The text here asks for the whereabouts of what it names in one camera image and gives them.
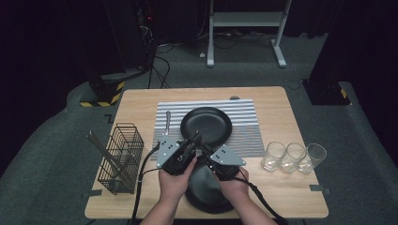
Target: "white metal stand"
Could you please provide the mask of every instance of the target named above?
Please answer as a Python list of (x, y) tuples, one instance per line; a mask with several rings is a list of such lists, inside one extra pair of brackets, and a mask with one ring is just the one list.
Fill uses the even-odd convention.
[(271, 41), (271, 44), (279, 66), (281, 68), (287, 66), (279, 44), (292, 0), (287, 0), (284, 11), (280, 12), (214, 12), (213, 3), (214, 0), (210, 0), (207, 46), (207, 66), (209, 68), (214, 67), (213, 30), (217, 26), (278, 26), (277, 37)]

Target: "gray floor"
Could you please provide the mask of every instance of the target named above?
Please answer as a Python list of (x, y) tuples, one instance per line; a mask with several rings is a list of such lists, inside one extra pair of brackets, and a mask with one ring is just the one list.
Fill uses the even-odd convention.
[[(171, 66), (167, 83), (178, 87), (273, 86), (285, 88), (305, 143), (321, 143), (328, 158), (316, 168), (329, 216), (290, 219), (291, 224), (395, 224), (398, 215), (397, 168), (371, 129), (348, 82), (341, 86), (349, 106), (313, 106), (300, 80), (309, 78), (326, 37), (283, 37), (287, 68), (279, 68), (268, 41), (240, 41), (230, 49), (215, 49), (215, 67), (207, 68), (207, 47), (185, 45), (158, 48), (157, 56)], [(227, 47), (233, 40), (217, 39)], [(167, 66), (155, 60), (162, 74)], [(123, 90), (147, 88), (148, 74), (126, 82)], [(152, 75), (151, 88), (161, 82)], [(67, 108), (50, 118), (27, 140), (0, 180), (0, 224), (86, 224), (86, 198), (100, 155), (85, 138), (94, 130), (106, 143), (116, 106), (83, 108), (87, 83), (71, 90)], [(126, 224), (126, 220), (97, 220), (93, 224)], [(206, 224), (222, 224), (207, 221)]]

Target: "wire basket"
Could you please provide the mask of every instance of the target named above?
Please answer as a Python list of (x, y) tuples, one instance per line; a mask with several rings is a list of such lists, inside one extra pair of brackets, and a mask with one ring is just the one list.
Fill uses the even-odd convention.
[(134, 193), (144, 141), (134, 124), (116, 124), (106, 149), (117, 165), (102, 158), (98, 181), (112, 193)]

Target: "black cable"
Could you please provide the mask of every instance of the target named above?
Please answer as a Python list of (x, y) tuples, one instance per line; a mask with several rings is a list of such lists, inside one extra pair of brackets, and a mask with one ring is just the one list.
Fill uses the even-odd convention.
[(161, 75), (161, 73), (155, 68), (153, 67), (153, 69), (155, 70), (155, 72), (158, 74), (158, 79), (159, 81), (162, 83), (161, 84), (161, 89), (163, 88), (163, 86), (170, 88), (169, 83), (165, 80), (165, 78), (163, 77), (163, 75)]
[(246, 178), (246, 176), (245, 176), (245, 174), (243, 173), (243, 171), (241, 171), (241, 170), (239, 170), (239, 171), (240, 171), (240, 174), (242, 174), (243, 178), (245, 178), (245, 180), (246, 180), (247, 182), (249, 182), (248, 178)]
[(143, 173), (143, 175), (145, 175), (146, 173), (154, 172), (154, 171), (158, 171), (158, 170), (160, 170), (160, 169), (159, 169), (159, 168), (156, 168), (156, 169), (152, 169), (152, 170), (149, 170), (149, 171), (145, 171), (145, 172)]
[(291, 87), (291, 86), (287, 85), (287, 88), (289, 88), (289, 89), (291, 89), (291, 90), (294, 90), (294, 91), (300, 89), (299, 81), (289, 81), (289, 82), (295, 83), (295, 84), (296, 84), (296, 87)]
[(158, 57), (158, 56), (155, 56), (155, 58), (159, 58), (160, 60), (163, 60), (163, 61), (167, 64), (167, 72), (166, 72), (166, 74), (164, 75), (163, 81), (161, 82), (161, 89), (162, 89), (163, 86), (164, 86), (164, 83), (166, 82), (167, 75), (169, 75), (169, 72), (170, 72), (170, 64), (169, 64), (169, 62), (168, 62), (167, 60), (165, 60), (164, 58), (161, 58), (161, 57)]
[(135, 225), (135, 219), (137, 217), (137, 211), (138, 211), (138, 205), (140, 204), (140, 198), (141, 198), (141, 188), (143, 187), (143, 178), (144, 178), (144, 167), (146, 165), (146, 162), (149, 160), (150, 156), (156, 151), (159, 150), (160, 147), (160, 142), (146, 155), (144, 158), (143, 164), (141, 165), (141, 170), (140, 173), (138, 174), (138, 184), (137, 184), (137, 193), (135, 195), (135, 204), (134, 204), (134, 209), (132, 211), (131, 215), (131, 225)]
[(89, 222), (87, 222), (85, 225), (90, 225), (91, 223), (97, 221), (96, 219), (91, 219)]
[(282, 225), (287, 225), (287, 224), (289, 224), (289, 223), (287, 222), (287, 220), (286, 220), (284, 217), (280, 216), (278, 213), (276, 213), (276, 212), (269, 206), (269, 204), (267, 203), (267, 201), (264, 199), (263, 194), (261, 193), (261, 191), (257, 188), (257, 186), (255, 186), (254, 184), (252, 184), (251, 182), (249, 182), (249, 181), (246, 179), (246, 177), (245, 177), (245, 179), (240, 179), (240, 178), (237, 178), (237, 177), (234, 177), (233, 179), (234, 179), (234, 180), (238, 180), (238, 181), (240, 181), (240, 182), (243, 182), (243, 183), (247, 184), (247, 185), (252, 189), (252, 191), (254, 192), (254, 194), (257, 196), (258, 200), (260, 200), (260, 202), (267, 208), (267, 210), (276, 218), (277, 223), (278, 223), (278, 221), (279, 221), (278, 224), (282, 224)]
[(150, 67), (150, 72), (149, 72), (149, 80), (148, 80), (148, 87), (146, 89), (150, 88), (150, 83), (152, 81), (152, 70), (153, 70), (153, 64)]
[(228, 47), (222, 47), (222, 46), (216, 44), (216, 41), (214, 41), (214, 46), (216, 46), (219, 49), (231, 49), (232, 47), (236, 46), (239, 43), (239, 38), (237, 38), (237, 37), (227, 37), (227, 39), (234, 39), (235, 43)]
[(205, 15), (203, 16), (203, 23), (202, 23), (202, 27), (199, 31), (199, 34), (197, 35), (197, 38), (199, 38), (199, 36), (202, 34), (203, 29), (205, 28), (205, 24), (206, 24), (206, 18), (207, 18), (207, 1), (205, 1)]
[(119, 79), (109, 79), (109, 80), (106, 80), (105, 82), (107, 82), (107, 83), (122, 83), (122, 82), (125, 82), (126, 80), (138, 78), (138, 77), (146, 74), (148, 71), (149, 71), (149, 68), (145, 68), (144, 70), (136, 72), (131, 75), (128, 75), (127, 77), (119, 78)]
[(271, 36), (263, 39), (264, 36), (265, 36), (265, 34), (264, 35), (260, 35), (259, 38), (254, 38), (254, 39), (243, 38), (243, 37), (238, 37), (237, 39), (239, 40), (239, 42), (261, 42), (261, 41), (270, 40), (275, 35), (271, 35)]

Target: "dark background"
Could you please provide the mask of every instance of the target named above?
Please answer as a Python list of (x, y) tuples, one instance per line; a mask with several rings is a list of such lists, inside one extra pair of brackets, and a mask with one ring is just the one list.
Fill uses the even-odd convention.
[[(181, 1), (169, 2), (172, 6)], [(87, 81), (82, 62), (76, 59), (76, 52), (69, 46), (70, 40), (65, 34), (67, 27), (59, 13), (63, 3), (60, 0), (4, 0), (0, 3), (1, 174), (36, 128), (65, 108), (69, 91)], [(216, 3), (218, 10), (279, 7), (259, 0), (250, 4), (238, 0)], [(394, 109), (398, 97), (395, 88), (398, 35), (392, 3), (390, 0), (293, 1), (284, 34), (297, 37), (308, 33), (314, 37), (329, 33), (318, 59), (318, 64), (325, 65), (320, 68), (325, 71), (323, 81), (352, 83), (373, 129), (396, 159), (393, 141), (397, 137)], [(196, 23), (193, 29), (197, 31), (204, 19), (205, 1), (192, 0), (192, 6), (196, 7), (197, 21), (189, 23)], [(100, 7), (87, 6), (86, 10), (96, 11)], [(164, 11), (173, 12), (173, 8)], [(167, 15), (166, 23), (174, 19)], [(104, 37), (107, 36), (93, 37), (91, 49), (106, 48), (100, 45)], [(121, 61), (115, 60), (96, 74), (120, 71), (117, 67), (120, 68)]]

